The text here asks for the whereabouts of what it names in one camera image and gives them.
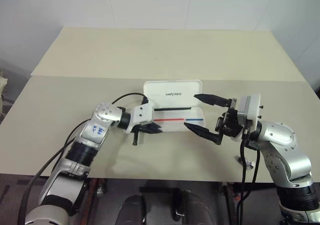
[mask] white wall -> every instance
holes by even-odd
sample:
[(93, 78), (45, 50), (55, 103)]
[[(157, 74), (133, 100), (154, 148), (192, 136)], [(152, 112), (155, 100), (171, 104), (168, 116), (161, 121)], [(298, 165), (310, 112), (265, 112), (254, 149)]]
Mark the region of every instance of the white wall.
[(30, 73), (62, 26), (270, 30), (320, 86), (319, 0), (0, 0), (0, 67)]

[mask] open case lid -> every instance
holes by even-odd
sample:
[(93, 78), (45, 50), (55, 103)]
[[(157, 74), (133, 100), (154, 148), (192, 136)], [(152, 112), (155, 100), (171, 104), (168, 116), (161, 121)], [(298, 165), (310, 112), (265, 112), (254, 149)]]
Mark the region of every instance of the open case lid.
[(188, 108), (201, 101), (194, 97), (202, 93), (200, 80), (146, 81), (143, 93), (154, 102), (155, 108)]

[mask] floor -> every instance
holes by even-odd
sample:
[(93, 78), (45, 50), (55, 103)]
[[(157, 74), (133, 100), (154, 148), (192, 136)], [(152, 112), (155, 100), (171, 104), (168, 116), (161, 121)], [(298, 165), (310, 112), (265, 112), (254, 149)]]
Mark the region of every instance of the floor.
[[(16, 225), (20, 201), (30, 180), (30, 176), (0, 174), (0, 224)], [(38, 195), (45, 183), (40, 178), (33, 187), (28, 211), (37, 205)], [(108, 179), (107, 193), (95, 200), (89, 225), (113, 225), (123, 201), (134, 195), (143, 195), (147, 206), (148, 225), (181, 224), (171, 218), (172, 195), (166, 191), (141, 192), (141, 188), (180, 188), (190, 190), (200, 196), (207, 204), (216, 225), (228, 225), (225, 197), (219, 184), (198, 181), (168, 181), (142, 179)], [(315, 184), (320, 194), (320, 183)], [(274, 188), (252, 192), (244, 203), (245, 225), (277, 225), (282, 219), (278, 207), (278, 196)]]

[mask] white tabletop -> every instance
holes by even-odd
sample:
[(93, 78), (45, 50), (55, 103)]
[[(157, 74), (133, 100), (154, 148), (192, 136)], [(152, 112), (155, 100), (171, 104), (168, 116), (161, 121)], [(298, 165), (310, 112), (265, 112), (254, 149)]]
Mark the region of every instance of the white tabletop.
[[(225, 98), (260, 93), (262, 119), (295, 130), (320, 182), (318, 98), (271, 33), (239, 31), (63, 29), (0, 125), (0, 173), (34, 175), (98, 103), (142, 92), (145, 81), (158, 79), (200, 79), (204, 93)], [(119, 105), (132, 108), (140, 99)], [(225, 109), (201, 106), (213, 130)], [(228, 137), (220, 146), (190, 131), (140, 134), (138, 146), (132, 141), (132, 134), (111, 130), (89, 176), (241, 180), (240, 143)], [(245, 153), (255, 160), (254, 151)], [(263, 158), (257, 181), (272, 181)]]

